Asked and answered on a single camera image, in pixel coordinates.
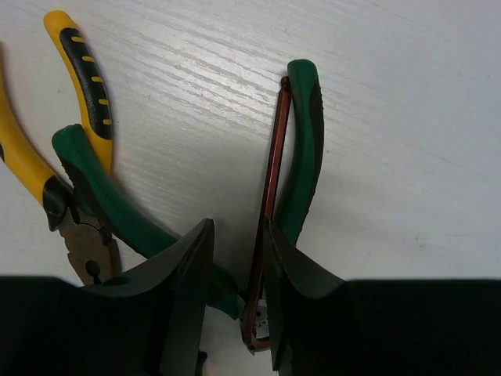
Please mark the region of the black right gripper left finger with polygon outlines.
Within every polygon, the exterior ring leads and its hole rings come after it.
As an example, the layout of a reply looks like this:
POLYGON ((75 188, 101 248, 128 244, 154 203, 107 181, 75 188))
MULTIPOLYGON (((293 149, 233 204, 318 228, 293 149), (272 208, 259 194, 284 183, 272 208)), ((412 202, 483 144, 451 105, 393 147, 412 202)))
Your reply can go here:
POLYGON ((198 375, 214 252, 204 219, 107 282, 1 279, 4 375, 198 375))

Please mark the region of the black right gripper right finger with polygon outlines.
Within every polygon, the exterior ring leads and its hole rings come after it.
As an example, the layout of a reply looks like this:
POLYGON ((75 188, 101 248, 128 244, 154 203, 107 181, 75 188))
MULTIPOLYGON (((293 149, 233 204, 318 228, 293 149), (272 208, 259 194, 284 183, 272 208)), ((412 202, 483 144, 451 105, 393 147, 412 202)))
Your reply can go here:
POLYGON ((280 375, 497 375, 496 279, 343 280, 262 227, 280 375))

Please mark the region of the short dark hex key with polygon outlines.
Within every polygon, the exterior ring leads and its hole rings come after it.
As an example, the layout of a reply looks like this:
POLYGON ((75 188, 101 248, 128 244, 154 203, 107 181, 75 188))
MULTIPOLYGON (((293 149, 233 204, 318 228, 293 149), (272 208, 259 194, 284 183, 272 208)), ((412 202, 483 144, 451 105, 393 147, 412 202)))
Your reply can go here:
POLYGON ((290 80, 284 76, 280 80, 280 90, 276 103, 276 112, 272 130, 272 140, 269 150, 269 159, 265 173, 265 182, 261 199, 261 210, 258 228, 254 243, 254 253, 247 285, 247 296, 240 324, 240 331, 244 345, 251 354, 269 349, 269 338, 257 338, 255 324, 258 317, 258 301, 263 291, 264 241, 263 224, 271 219, 274 212, 276 193, 278 189, 280 166, 283 156, 283 146, 290 112, 291 94, 290 80))

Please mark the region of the green handled diagonal cutters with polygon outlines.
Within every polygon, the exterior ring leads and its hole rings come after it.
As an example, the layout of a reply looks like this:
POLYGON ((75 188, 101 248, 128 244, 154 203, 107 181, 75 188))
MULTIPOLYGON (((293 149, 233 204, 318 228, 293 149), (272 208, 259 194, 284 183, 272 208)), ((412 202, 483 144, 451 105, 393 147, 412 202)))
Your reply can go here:
MULTIPOLYGON (((273 222, 292 245, 297 243, 314 197, 323 160, 324 117, 319 75, 306 59, 287 65, 294 105, 294 153, 273 222)), ((52 136, 52 146, 77 193, 119 239, 151 259, 177 243, 139 211, 107 175, 81 125, 52 136)))

